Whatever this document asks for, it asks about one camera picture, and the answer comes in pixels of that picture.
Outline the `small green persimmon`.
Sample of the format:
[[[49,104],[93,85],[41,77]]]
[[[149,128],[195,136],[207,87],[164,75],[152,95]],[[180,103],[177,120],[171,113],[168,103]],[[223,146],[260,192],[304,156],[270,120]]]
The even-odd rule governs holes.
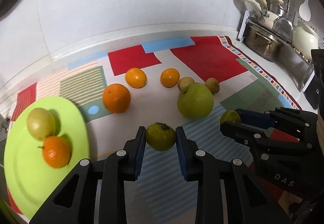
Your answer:
[[[146,129],[146,142],[156,151],[167,151],[176,142],[176,133],[165,123],[153,123]]]

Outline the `small dark green fruit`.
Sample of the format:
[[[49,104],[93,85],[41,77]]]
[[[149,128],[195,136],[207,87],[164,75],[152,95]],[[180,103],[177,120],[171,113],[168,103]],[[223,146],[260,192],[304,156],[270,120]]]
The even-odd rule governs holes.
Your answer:
[[[220,118],[220,125],[224,122],[241,124],[241,118],[235,110],[228,110]]]

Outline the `white kettle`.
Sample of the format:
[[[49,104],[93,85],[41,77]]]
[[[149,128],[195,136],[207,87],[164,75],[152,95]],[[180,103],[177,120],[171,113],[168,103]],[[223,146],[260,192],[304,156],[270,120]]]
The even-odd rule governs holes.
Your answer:
[[[319,48],[319,36],[310,26],[299,20],[293,29],[292,45],[307,60],[312,61],[311,50]]]

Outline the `yellow-green pear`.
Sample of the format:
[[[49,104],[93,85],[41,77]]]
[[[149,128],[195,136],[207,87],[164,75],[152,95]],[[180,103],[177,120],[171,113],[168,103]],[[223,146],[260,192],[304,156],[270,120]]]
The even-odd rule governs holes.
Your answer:
[[[49,136],[54,136],[56,132],[54,116],[43,108],[35,108],[29,113],[27,127],[31,136],[41,142]]]

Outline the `metal dish rack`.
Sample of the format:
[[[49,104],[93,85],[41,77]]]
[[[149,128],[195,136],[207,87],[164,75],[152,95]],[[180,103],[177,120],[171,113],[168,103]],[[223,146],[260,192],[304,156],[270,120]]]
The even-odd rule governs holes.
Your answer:
[[[281,37],[256,21],[256,15],[245,11],[237,40],[269,62],[283,67],[299,91],[306,91],[314,76],[312,62]]]

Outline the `brown kiwi fruit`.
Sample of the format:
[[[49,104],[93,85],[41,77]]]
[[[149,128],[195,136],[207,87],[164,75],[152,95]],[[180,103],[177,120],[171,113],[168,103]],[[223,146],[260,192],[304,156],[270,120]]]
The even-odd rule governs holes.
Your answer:
[[[195,80],[192,77],[185,76],[178,81],[177,87],[180,91],[183,91],[187,86],[193,83],[195,83]]]
[[[215,78],[208,78],[205,86],[210,90],[211,94],[217,94],[220,91],[220,84]]]

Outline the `large green apple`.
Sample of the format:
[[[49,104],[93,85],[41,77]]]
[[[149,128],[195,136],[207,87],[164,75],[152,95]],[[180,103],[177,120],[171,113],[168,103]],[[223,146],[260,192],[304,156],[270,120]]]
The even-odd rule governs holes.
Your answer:
[[[201,83],[193,83],[185,87],[178,97],[178,111],[186,118],[200,120],[207,117],[214,106],[214,98],[210,90]]]

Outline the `large orange with stem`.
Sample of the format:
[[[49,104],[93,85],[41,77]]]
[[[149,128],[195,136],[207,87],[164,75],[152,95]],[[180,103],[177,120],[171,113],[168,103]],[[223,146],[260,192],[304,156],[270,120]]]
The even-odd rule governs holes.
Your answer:
[[[49,136],[39,148],[42,150],[43,159],[50,167],[59,169],[68,165],[71,148],[63,137]]]

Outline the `white rice paddle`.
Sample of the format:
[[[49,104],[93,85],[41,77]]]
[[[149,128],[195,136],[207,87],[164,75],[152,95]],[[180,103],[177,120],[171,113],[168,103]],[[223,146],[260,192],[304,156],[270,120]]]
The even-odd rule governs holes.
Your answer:
[[[309,7],[309,0],[304,0],[304,2],[299,7],[300,18],[306,22],[311,19],[311,10]]]

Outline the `small orange round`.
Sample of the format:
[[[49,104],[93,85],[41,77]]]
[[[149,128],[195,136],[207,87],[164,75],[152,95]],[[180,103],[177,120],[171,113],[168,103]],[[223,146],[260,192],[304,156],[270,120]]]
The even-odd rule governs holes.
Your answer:
[[[180,80],[180,73],[177,69],[165,69],[160,75],[160,82],[166,88],[172,88],[177,85]]]

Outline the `lime green plate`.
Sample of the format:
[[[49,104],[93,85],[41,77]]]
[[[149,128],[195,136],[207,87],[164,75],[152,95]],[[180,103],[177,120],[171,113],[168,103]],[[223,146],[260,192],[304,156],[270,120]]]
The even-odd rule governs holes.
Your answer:
[[[44,108],[58,119],[58,135],[71,145],[67,166],[54,169],[42,156],[41,142],[27,128],[29,113]],[[45,97],[29,105],[13,123],[4,150],[4,174],[7,188],[19,210],[31,219],[65,176],[83,158],[90,157],[86,124],[81,112],[68,99]]]

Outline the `cream handled saucepan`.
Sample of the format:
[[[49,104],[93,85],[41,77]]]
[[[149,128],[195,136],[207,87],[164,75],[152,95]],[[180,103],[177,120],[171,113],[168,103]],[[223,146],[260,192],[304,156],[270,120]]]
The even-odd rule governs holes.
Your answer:
[[[258,23],[268,30],[272,30],[274,21],[277,18],[283,16],[285,13],[285,9],[282,7],[285,2],[282,0],[276,0],[276,2],[272,2],[270,0],[242,1],[251,3],[255,7],[255,10],[259,13],[259,15],[257,16]]]

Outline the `small orange oval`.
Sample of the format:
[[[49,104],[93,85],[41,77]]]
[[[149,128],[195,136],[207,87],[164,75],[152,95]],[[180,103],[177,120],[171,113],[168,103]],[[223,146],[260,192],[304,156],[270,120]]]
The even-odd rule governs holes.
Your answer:
[[[125,81],[132,88],[140,89],[146,86],[147,76],[142,69],[131,68],[125,74]]]

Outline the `colourful patterned table mat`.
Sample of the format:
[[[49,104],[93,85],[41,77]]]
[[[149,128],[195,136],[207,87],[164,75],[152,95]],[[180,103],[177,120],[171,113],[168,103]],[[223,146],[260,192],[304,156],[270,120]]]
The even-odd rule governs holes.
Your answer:
[[[102,101],[104,89],[111,84],[125,84],[125,74],[133,67],[146,73],[146,86],[130,89],[131,103],[126,112],[108,112]],[[220,91],[214,96],[213,109],[206,118],[190,120],[178,111],[179,89],[167,89],[160,83],[162,71],[168,68],[177,69],[181,76],[192,77],[199,83],[208,78],[220,82]],[[53,96],[68,99],[81,112],[92,160],[123,148],[140,126],[162,122],[171,127],[182,126],[189,139],[218,159],[239,158],[251,164],[248,148],[220,132],[222,114],[237,108],[257,112],[277,106],[298,108],[273,77],[224,36],[190,37],[180,46],[169,41],[137,45],[71,63],[19,93],[13,123],[29,105]]]

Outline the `steel spatula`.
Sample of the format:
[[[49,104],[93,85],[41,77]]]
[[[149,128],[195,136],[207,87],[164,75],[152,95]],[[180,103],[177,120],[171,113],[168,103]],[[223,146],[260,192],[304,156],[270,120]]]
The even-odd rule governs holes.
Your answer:
[[[287,7],[285,13],[274,20],[272,29],[277,33],[282,39],[287,42],[291,42],[293,35],[293,25],[289,20],[289,9],[291,0],[287,0]]]

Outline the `steel cooking pot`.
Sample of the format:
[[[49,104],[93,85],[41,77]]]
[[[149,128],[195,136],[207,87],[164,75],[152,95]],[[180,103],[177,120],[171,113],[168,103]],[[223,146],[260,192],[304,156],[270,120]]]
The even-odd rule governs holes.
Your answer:
[[[245,45],[257,55],[269,62],[277,61],[283,43],[268,32],[251,23],[247,23],[244,41]]]

